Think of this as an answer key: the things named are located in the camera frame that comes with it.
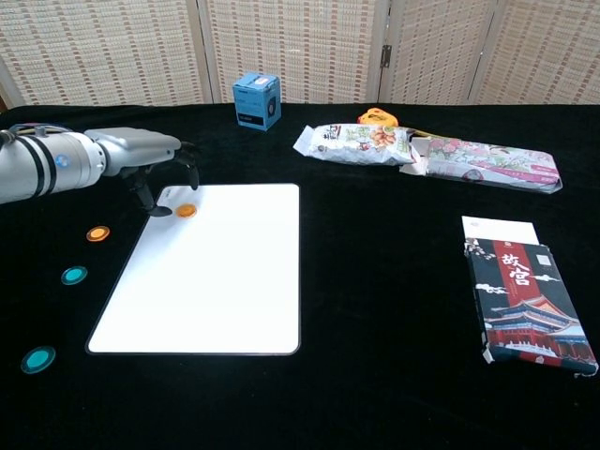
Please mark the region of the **small blue cardboard box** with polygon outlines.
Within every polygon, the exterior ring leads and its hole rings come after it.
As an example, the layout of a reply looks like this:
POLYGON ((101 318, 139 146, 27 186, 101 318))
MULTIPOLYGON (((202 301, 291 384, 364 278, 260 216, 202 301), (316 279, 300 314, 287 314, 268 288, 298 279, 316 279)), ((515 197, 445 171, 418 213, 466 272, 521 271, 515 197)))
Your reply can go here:
POLYGON ((248 72, 232 86, 237 123, 267 131, 281 117, 280 80, 274 75, 248 72))

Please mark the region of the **white magnetic board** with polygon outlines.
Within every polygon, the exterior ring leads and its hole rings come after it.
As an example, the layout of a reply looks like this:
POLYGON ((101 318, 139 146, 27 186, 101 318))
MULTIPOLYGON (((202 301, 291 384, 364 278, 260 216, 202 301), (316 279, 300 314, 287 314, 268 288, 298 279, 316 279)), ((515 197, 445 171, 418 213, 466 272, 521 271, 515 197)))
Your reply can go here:
POLYGON ((98 317, 90 353, 290 355, 300 346, 300 189, 165 187, 98 317), (183 203, 197 214, 180 218, 183 203))

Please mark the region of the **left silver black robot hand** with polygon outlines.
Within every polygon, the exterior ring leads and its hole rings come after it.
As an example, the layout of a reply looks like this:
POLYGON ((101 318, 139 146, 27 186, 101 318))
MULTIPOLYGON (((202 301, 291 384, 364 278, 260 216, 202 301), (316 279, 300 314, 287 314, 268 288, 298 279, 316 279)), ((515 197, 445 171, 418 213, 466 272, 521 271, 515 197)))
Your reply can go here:
POLYGON ((133 127, 89 129, 84 134, 98 144, 106 156, 103 174, 120 176, 150 217, 162 218, 173 213, 169 207, 157 204, 147 184, 147 175, 157 165, 167 162, 182 165, 187 170, 189 186, 193 190, 199 186, 198 148, 191 142, 133 127))

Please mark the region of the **black velvet tablecloth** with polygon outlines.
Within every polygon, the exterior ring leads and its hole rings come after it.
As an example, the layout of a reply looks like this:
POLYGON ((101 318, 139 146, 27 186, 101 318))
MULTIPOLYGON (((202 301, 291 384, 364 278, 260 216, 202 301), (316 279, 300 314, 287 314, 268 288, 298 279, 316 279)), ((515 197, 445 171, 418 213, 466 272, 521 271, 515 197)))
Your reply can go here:
POLYGON ((206 184, 301 190, 299 350, 288 357, 91 355, 84 345, 144 223, 115 178, 0 206, 0 450, 600 450, 600 373, 479 350, 464 216, 530 221, 600 355, 600 105, 390 104, 408 127, 550 153, 551 195, 327 164, 303 127, 362 104, 286 104, 267 132, 230 104, 30 106, 0 129, 146 128, 195 143, 206 184), (111 233, 89 242, 96 226, 111 233), (62 273, 87 277, 64 285, 62 273), (24 374, 24 355, 56 350, 24 374))

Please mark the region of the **dark palace print box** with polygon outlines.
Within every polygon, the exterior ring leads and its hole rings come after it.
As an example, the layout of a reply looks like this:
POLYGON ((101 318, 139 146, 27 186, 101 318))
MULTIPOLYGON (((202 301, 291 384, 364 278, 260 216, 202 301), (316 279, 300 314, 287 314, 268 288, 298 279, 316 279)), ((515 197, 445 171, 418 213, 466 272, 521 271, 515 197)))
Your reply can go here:
POLYGON ((600 369, 549 247, 531 222, 462 217, 482 354, 592 377, 600 369))

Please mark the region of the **floral pink long package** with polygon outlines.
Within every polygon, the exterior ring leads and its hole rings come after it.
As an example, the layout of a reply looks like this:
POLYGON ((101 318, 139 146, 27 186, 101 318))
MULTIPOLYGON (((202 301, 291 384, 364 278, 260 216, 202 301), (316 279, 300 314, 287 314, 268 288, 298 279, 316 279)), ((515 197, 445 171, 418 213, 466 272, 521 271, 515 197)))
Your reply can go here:
POLYGON ((413 137, 419 156, 401 173, 551 194, 563 187, 553 156, 449 137, 413 137))

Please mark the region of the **orange small toy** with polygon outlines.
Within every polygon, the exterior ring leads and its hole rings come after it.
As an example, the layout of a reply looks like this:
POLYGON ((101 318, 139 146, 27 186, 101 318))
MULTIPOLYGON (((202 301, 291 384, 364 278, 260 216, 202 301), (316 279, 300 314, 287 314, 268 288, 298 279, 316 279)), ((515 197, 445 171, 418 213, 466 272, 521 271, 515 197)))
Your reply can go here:
POLYGON ((370 108, 357 118, 357 123, 382 127, 398 127, 398 119, 391 113, 380 108, 370 108))

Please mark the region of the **white peanut snack bag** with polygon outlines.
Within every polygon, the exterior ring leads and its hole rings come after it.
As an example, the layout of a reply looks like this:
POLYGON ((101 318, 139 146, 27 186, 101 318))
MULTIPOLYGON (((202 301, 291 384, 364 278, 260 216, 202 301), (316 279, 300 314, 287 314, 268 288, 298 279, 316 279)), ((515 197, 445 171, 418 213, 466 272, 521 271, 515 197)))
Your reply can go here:
POLYGON ((420 161, 404 127, 305 126, 292 148, 304 157, 351 165, 401 166, 420 161))

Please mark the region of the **woven folding screen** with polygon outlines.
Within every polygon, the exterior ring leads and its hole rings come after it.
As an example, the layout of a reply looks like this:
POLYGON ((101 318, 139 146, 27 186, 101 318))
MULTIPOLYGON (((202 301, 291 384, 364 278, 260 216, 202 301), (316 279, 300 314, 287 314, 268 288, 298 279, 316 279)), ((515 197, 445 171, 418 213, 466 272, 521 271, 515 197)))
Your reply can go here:
POLYGON ((227 103, 600 104, 600 0, 0 0, 0 112, 227 103))

